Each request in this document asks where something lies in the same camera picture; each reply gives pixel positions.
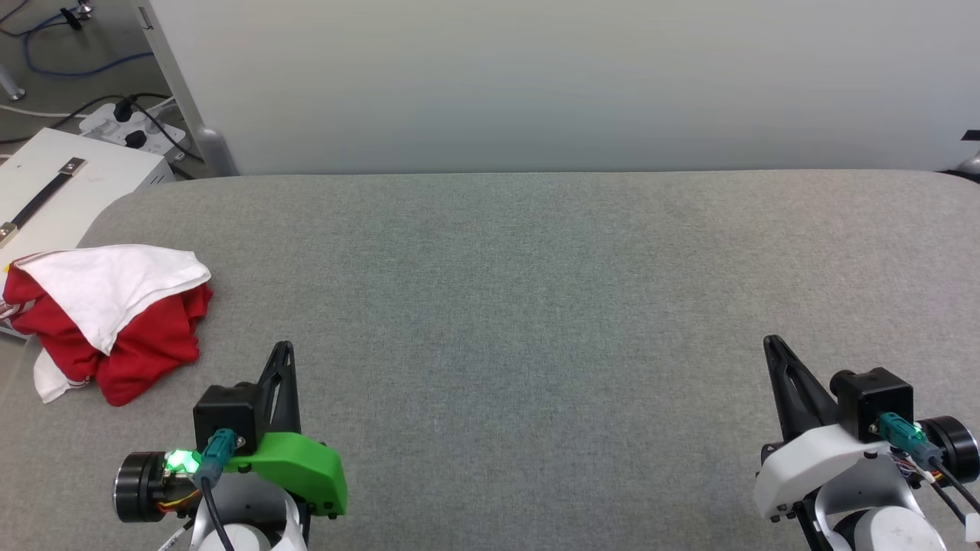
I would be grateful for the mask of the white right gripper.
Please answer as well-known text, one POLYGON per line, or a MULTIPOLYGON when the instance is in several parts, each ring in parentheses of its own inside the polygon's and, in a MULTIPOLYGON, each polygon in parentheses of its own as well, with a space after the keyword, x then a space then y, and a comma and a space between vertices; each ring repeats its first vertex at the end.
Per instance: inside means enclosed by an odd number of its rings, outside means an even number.
POLYGON ((764 355, 787 443, 763 461, 755 478, 757 515, 764 520, 786 517, 812 493, 816 523, 891 506, 893 465, 885 446, 862 443, 836 425, 834 398, 781 336, 764 338, 764 355))

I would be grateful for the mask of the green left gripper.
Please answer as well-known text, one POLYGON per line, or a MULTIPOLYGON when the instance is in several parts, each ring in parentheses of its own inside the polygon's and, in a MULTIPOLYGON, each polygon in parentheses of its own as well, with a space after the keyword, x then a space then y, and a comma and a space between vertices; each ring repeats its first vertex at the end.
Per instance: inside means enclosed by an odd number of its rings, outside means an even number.
POLYGON ((258 413, 266 435, 252 455, 234 455, 227 473, 256 474, 314 506, 314 515, 347 513, 348 485, 336 450, 302 432, 296 359, 291 342, 277 342, 260 373, 258 413))

